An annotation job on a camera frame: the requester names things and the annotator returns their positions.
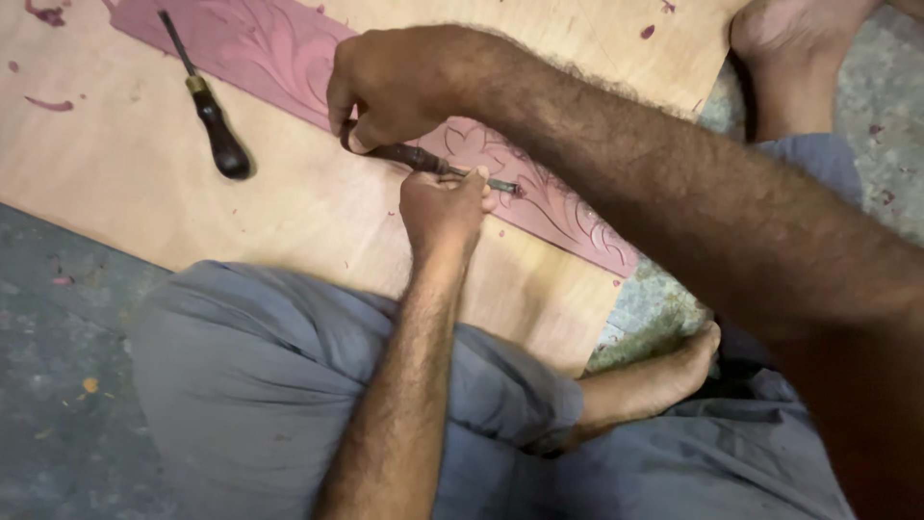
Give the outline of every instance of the gray floor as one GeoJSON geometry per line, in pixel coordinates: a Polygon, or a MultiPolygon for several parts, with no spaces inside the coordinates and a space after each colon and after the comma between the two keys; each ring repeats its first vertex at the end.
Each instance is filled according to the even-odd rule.
{"type": "MultiPolygon", "coordinates": [[[[841,73],[838,113],[837,131],[857,151],[866,210],[924,243],[921,26],[889,7],[864,25],[841,73]],[[874,124],[884,127],[875,137],[874,124]]],[[[726,67],[701,122],[741,139],[743,117],[726,67]]],[[[176,517],[131,385],[124,334],[132,305],[166,274],[0,205],[0,520],[176,517]],[[63,276],[75,283],[52,282],[63,276]],[[99,390],[88,393],[85,378],[97,378],[99,390]]],[[[705,313],[643,261],[589,370],[669,348],[705,313]]]]}

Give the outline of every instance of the gray lungi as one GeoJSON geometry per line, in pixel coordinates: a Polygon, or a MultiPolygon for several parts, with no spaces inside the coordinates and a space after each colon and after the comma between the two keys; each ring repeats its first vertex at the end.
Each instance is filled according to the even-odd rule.
{"type": "MultiPolygon", "coordinates": [[[[844,140],[815,134],[760,147],[859,203],[844,140]]],[[[186,515],[309,516],[396,310],[304,275],[218,262],[148,294],[130,329],[135,381],[186,515]]],[[[682,402],[540,457],[578,420],[580,388],[457,325],[433,517],[852,517],[795,392],[766,369],[748,384],[757,399],[682,402]]]]}

